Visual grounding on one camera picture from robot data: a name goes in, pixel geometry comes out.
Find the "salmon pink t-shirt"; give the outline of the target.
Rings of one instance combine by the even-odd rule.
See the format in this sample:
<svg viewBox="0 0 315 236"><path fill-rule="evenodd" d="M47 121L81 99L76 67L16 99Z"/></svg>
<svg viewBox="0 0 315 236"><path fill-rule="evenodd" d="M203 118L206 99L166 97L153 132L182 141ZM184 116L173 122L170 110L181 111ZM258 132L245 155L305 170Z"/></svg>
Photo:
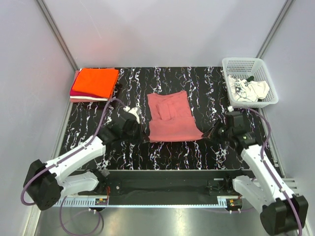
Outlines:
<svg viewBox="0 0 315 236"><path fill-rule="evenodd" d="M149 140L155 142L189 142L202 138L191 113L186 91L169 95L147 95L151 112Z"/></svg>

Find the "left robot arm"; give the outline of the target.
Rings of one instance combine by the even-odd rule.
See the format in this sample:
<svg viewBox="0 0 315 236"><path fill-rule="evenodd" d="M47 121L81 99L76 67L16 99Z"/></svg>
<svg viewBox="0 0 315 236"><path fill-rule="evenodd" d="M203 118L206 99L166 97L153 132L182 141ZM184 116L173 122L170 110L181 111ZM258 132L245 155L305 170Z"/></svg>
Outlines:
<svg viewBox="0 0 315 236"><path fill-rule="evenodd" d="M115 145L123 142L142 143L144 133L140 114L138 107L125 108L116 120L76 148L47 162L39 159L33 161L23 184L23 192L41 211L51 208L68 195L82 192L102 194L106 190L105 174L97 170L76 175L74 172Z"/></svg>

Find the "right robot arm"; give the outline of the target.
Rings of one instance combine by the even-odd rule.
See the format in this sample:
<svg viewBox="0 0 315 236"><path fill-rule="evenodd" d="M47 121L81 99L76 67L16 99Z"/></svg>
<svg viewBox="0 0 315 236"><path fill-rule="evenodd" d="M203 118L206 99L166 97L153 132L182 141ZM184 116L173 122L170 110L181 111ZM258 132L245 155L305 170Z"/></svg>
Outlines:
<svg viewBox="0 0 315 236"><path fill-rule="evenodd" d="M259 213L261 224L270 236L297 230L302 235L308 212L308 201L296 195L278 174L265 154L266 143L259 142L245 128L239 111L228 112L224 121L202 135L216 143L228 143L247 163L259 183L242 173L226 176L219 187L227 194L244 197Z"/></svg>

